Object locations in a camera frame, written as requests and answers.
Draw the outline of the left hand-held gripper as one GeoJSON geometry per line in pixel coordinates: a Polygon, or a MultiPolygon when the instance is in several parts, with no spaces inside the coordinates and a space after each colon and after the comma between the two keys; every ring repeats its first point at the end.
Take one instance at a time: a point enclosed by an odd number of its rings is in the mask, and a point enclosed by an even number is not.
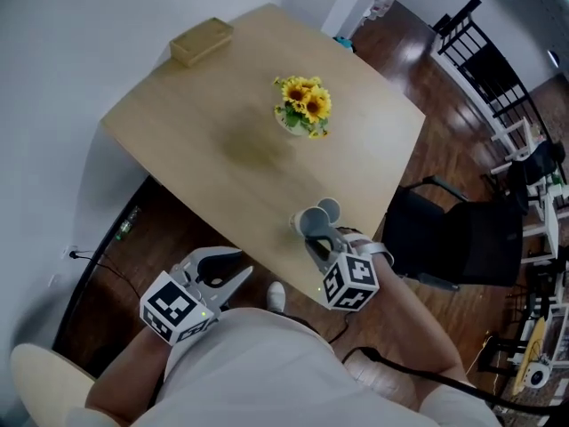
{"type": "Polygon", "coordinates": [[[141,297],[140,318],[170,345],[202,333],[252,275],[252,265],[236,269],[242,253],[229,246],[197,248],[186,263],[158,275],[141,297]]]}

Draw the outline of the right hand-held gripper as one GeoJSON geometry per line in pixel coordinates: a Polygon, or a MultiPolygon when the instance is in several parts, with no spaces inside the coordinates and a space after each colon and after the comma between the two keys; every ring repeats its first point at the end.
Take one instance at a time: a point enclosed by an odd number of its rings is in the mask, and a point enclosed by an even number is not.
{"type": "Polygon", "coordinates": [[[324,276],[330,310],[360,311],[380,289],[373,257],[382,255],[390,267],[395,261],[381,242],[356,230],[343,234],[334,227],[321,228],[304,245],[324,276]]]}

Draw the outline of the person's right forearm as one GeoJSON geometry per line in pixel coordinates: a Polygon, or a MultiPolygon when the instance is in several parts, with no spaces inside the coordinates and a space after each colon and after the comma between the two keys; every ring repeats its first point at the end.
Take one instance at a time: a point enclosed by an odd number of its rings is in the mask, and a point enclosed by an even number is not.
{"type": "Polygon", "coordinates": [[[465,380],[461,357],[450,337],[382,254],[373,256],[380,283],[381,312],[390,321],[392,340],[403,364],[465,380]]]}

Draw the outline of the person's left forearm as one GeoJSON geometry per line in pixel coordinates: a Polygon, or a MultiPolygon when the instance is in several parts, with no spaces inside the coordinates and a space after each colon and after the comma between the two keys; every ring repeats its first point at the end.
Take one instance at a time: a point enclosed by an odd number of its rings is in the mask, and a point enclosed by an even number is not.
{"type": "Polygon", "coordinates": [[[148,409],[171,345],[143,328],[91,387],[85,406],[128,427],[148,409]]]}

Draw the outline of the person's white shoe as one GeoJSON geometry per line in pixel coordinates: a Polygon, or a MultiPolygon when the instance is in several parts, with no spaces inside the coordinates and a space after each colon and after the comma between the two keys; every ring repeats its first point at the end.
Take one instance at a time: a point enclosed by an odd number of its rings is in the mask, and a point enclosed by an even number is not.
{"type": "Polygon", "coordinates": [[[266,307],[273,313],[284,313],[286,303],[285,287],[278,281],[272,282],[266,292],[266,307]]]}

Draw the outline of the green plastic bottle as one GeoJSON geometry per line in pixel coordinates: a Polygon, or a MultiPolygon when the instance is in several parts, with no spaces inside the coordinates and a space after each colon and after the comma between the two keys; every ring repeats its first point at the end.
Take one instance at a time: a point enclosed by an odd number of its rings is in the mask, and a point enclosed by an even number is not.
{"type": "Polygon", "coordinates": [[[117,241],[122,241],[128,236],[139,214],[140,208],[136,205],[121,222],[115,234],[115,239],[117,241]]]}

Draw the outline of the person's white shirt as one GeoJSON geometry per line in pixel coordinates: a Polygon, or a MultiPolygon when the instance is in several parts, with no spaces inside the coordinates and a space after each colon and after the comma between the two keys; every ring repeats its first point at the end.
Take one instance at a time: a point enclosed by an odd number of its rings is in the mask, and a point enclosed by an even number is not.
{"type": "MultiPolygon", "coordinates": [[[[122,427],[85,406],[66,427],[122,427]]],[[[501,427],[481,400],[435,387],[417,410],[360,385],[309,329],[235,309],[172,357],[147,411],[128,427],[501,427]]]]}

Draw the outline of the white flower vase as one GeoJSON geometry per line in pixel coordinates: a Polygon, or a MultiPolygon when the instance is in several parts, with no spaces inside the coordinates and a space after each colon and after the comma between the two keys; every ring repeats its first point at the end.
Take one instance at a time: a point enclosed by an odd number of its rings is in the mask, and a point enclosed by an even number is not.
{"type": "Polygon", "coordinates": [[[276,110],[274,115],[279,125],[289,134],[298,137],[309,136],[310,130],[305,128],[300,120],[290,117],[284,109],[276,110]]]}

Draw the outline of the black office chair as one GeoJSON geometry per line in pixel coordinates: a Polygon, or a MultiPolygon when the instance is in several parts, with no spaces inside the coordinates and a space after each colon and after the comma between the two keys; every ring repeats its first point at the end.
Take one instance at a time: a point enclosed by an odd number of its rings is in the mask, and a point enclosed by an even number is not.
{"type": "Polygon", "coordinates": [[[399,276],[448,291],[512,287],[523,250],[523,215],[504,199],[468,200],[436,176],[399,186],[381,242],[399,276]]]}

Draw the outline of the yellow sunflower bouquet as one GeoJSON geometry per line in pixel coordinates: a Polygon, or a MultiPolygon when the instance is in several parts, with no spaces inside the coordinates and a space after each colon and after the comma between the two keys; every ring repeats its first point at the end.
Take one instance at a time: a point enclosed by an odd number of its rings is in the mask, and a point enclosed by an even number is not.
{"type": "Polygon", "coordinates": [[[328,135],[332,99],[322,86],[319,77],[276,77],[273,85],[278,88],[281,102],[274,106],[302,122],[310,130],[309,139],[322,139],[328,135]]]}

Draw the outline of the black bag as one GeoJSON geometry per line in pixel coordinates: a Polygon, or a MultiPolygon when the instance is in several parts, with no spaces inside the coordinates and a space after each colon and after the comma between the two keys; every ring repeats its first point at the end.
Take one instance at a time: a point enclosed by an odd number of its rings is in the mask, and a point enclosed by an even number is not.
{"type": "Polygon", "coordinates": [[[512,205],[527,215],[530,195],[527,187],[550,175],[565,160],[565,148],[561,141],[543,141],[523,161],[514,161],[507,172],[507,185],[512,205]]]}

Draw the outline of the white shelf rack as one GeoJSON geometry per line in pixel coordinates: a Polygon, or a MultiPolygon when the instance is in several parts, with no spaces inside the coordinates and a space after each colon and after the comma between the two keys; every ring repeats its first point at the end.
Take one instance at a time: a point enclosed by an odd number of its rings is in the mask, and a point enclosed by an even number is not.
{"type": "MultiPolygon", "coordinates": [[[[540,143],[548,141],[545,137],[536,138],[533,136],[532,128],[526,118],[522,118],[510,128],[502,131],[501,135],[506,136],[516,129],[524,130],[524,147],[507,156],[505,164],[499,165],[490,171],[492,176],[504,173],[506,175],[506,185],[507,172],[511,164],[514,161],[523,161],[530,156],[540,143]]],[[[540,222],[523,227],[523,236],[525,238],[542,238],[544,240],[544,249],[539,254],[524,257],[521,260],[523,264],[544,263],[559,256],[559,221],[561,216],[556,212],[555,200],[559,197],[569,199],[569,185],[561,179],[561,165],[554,173],[527,187],[530,195],[529,209],[531,207],[536,209],[540,222]]],[[[510,199],[508,185],[506,192],[507,197],[510,199]]]]}

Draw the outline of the yellow board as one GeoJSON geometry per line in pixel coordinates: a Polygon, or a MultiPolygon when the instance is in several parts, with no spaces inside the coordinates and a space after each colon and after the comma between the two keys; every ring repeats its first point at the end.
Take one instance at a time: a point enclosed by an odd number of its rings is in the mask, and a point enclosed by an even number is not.
{"type": "Polygon", "coordinates": [[[524,378],[526,370],[532,358],[536,359],[540,358],[545,334],[546,334],[546,320],[544,317],[541,317],[535,322],[532,334],[526,346],[524,356],[519,365],[519,369],[517,371],[517,375],[515,377],[515,381],[513,383],[511,391],[512,396],[517,396],[524,390],[525,388],[524,378]]]}

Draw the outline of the flat wooden box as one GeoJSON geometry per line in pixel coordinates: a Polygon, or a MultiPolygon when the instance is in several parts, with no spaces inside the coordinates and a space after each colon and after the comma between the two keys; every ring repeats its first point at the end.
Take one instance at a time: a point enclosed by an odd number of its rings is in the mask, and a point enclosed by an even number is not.
{"type": "Polygon", "coordinates": [[[201,61],[232,40],[234,27],[218,18],[210,18],[170,41],[171,58],[187,68],[201,61]]]}

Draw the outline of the black stair railing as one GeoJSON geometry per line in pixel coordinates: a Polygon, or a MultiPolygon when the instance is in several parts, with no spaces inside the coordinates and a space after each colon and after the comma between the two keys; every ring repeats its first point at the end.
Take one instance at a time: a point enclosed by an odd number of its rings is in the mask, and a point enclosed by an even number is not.
{"type": "Polygon", "coordinates": [[[434,27],[441,40],[437,53],[450,60],[494,118],[510,125],[526,117],[546,133],[547,126],[521,79],[473,21],[472,12],[480,4],[480,0],[469,0],[454,16],[439,20],[434,27]]]}

